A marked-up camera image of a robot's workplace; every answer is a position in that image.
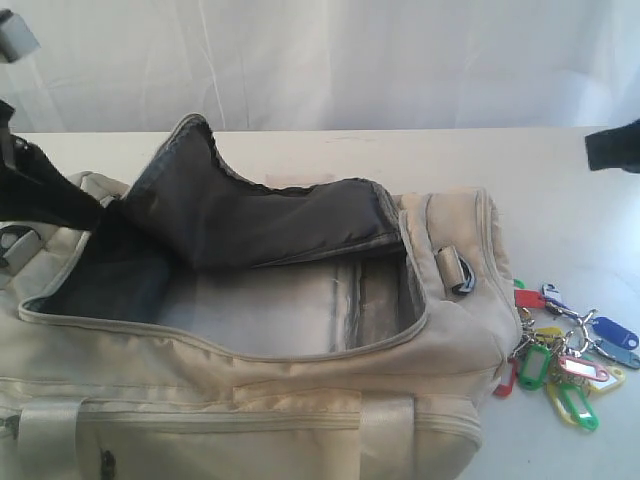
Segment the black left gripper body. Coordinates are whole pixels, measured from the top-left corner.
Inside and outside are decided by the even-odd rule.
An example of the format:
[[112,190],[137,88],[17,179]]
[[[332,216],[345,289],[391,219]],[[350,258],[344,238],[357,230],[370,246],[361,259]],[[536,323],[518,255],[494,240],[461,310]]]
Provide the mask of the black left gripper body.
[[1,219],[12,220],[18,202],[18,187],[16,172],[10,167],[13,158],[13,142],[9,129],[9,122],[15,109],[1,101]]

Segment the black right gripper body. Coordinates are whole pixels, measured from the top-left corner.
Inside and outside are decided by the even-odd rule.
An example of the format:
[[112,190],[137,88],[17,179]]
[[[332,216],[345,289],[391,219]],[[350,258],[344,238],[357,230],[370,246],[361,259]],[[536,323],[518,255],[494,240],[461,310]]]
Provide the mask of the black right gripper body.
[[640,172],[640,120],[589,134],[584,141],[591,171],[620,169],[631,174]]

